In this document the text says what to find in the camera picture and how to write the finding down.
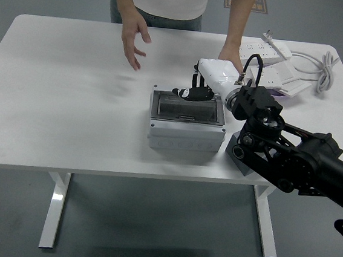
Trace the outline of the person's left hand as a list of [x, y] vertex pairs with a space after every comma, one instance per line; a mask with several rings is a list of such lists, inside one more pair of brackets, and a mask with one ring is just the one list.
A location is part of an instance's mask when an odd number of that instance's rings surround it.
[[235, 67], [238, 73], [241, 74], [244, 66], [241, 63], [239, 49], [239, 45], [225, 43], [218, 55], [218, 59], [232, 62], [232, 65]]

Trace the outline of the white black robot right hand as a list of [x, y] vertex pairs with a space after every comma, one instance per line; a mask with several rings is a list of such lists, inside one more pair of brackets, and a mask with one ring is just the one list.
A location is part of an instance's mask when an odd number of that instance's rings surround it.
[[207, 101], [218, 94], [231, 110], [241, 88], [240, 73], [231, 61], [200, 59], [194, 66], [191, 88], [174, 88], [172, 92], [186, 101]]

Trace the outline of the person's right hand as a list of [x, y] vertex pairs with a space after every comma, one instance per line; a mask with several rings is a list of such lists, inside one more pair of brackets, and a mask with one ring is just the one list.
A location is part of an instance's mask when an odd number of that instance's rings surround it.
[[139, 34], [144, 43], [151, 43], [147, 24], [136, 8], [130, 8], [122, 13], [122, 23], [121, 39], [123, 42], [124, 55], [130, 66], [135, 71], [138, 71], [141, 69], [141, 65], [136, 57], [137, 55], [146, 57], [146, 53], [135, 46], [135, 38], [136, 35]]

